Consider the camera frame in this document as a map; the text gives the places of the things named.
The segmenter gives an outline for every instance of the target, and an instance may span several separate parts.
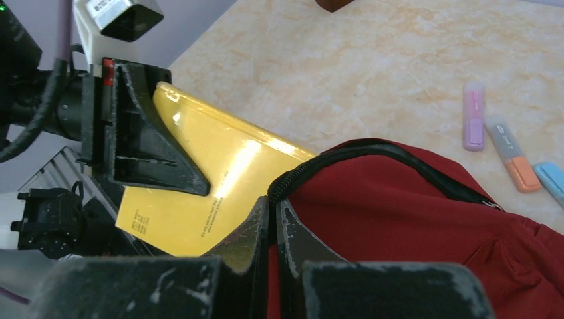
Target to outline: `marble tabletop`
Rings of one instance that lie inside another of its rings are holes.
[[[564,167],[564,9],[518,0],[238,0],[171,67],[198,98],[320,152],[379,137],[461,163],[506,210],[564,233],[489,138],[462,148],[462,87],[486,85],[531,163]]]

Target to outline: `pink highlighter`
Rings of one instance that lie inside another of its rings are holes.
[[[464,86],[464,148],[480,151],[484,148],[484,85],[468,82]]]

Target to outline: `camera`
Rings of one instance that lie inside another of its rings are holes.
[[[127,42],[139,39],[164,17],[156,0],[90,0],[86,9],[102,35]]]

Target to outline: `gray wall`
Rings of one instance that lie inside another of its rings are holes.
[[[40,68],[50,69],[55,53],[57,6],[55,0],[5,0],[37,44],[43,49]],[[142,62],[166,68],[170,66],[200,35],[207,30],[235,0],[158,0],[164,20],[136,43]],[[74,42],[80,42],[76,28]],[[76,56],[79,66],[85,61]],[[8,135],[13,140],[21,128],[12,126]],[[72,142],[43,133],[19,157],[0,164],[0,193],[15,191],[64,145],[78,149]]]

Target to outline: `yellow envelope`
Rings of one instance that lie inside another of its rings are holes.
[[[170,84],[159,83],[153,101],[211,191],[202,197],[127,187],[116,226],[171,255],[212,249],[247,219],[276,177],[314,156]]]

